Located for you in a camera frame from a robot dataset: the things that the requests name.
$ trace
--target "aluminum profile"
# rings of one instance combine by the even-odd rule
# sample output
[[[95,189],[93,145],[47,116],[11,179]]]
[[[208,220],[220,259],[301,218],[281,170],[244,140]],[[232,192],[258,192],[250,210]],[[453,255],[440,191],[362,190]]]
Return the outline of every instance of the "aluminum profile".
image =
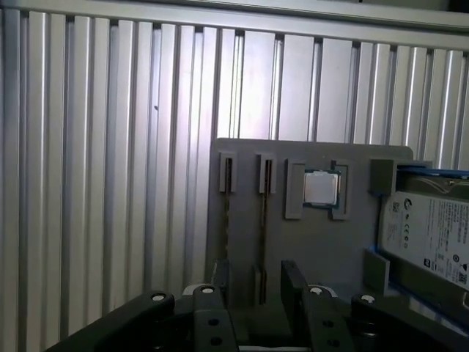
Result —
[[[202,282],[215,138],[401,144],[469,167],[465,36],[75,3],[1,10],[1,352]]]

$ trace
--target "silver screw head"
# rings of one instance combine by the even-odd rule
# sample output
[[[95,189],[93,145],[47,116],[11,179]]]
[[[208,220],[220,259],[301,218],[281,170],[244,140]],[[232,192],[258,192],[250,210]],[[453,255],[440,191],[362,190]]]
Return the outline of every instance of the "silver screw head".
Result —
[[[361,296],[362,301],[367,301],[368,303],[373,303],[374,302],[374,297],[373,296],[368,296],[368,295],[363,295]]]
[[[319,287],[313,287],[312,289],[309,290],[309,292],[316,293],[317,295],[320,295],[322,293],[322,290]]]
[[[152,297],[152,300],[155,301],[155,302],[158,302],[158,301],[162,301],[164,300],[165,296],[164,295],[154,295]]]

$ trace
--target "barcode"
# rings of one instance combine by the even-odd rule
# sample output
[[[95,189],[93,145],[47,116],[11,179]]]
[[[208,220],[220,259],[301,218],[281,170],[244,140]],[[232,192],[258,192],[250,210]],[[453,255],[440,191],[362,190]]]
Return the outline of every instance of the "barcode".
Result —
[[[393,213],[398,213],[399,212],[399,202],[393,202]]]
[[[468,275],[467,274],[463,274],[463,273],[459,273],[459,276],[458,276],[458,281],[464,285],[466,285],[468,283]]]

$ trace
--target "hard drive label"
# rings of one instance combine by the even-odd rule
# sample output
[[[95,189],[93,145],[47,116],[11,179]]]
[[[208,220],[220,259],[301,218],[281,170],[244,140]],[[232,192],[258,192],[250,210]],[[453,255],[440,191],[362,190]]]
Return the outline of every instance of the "hard drive label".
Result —
[[[385,201],[380,248],[469,288],[469,204],[396,192]]]

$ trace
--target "gray fixture plate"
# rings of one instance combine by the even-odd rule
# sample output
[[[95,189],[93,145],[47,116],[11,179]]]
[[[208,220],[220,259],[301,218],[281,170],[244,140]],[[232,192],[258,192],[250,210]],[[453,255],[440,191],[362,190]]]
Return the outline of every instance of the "gray fixture plate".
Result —
[[[412,150],[360,144],[247,139],[214,141],[210,159],[206,277],[210,278],[213,261],[223,258],[226,253],[221,160],[230,155],[234,156],[232,169],[235,175],[232,179],[236,184],[232,185],[229,197],[227,252],[231,264],[229,303],[234,308],[246,308],[254,302],[262,201],[259,193],[262,157],[259,154],[273,157],[276,166],[273,170],[276,189],[269,196],[267,212],[267,305],[278,307],[280,304],[282,260],[296,261],[310,283],[347,287],[350,292],[358,292],[363,281],[363,252],[375,243],[380,210],[378,199],[369,193],[370,159],[410,161]],[[304,162],[306,169],[332,169],[334,161],[347,164],[350,173],[347,182],[342,182],[346,189],[341,190],[341,202],[347,202],[348,207],[344,208],[348,209],[348,214],[332,220],[333,214],[329,210],[302,208],[300,219],[285,219],[289,160]]]

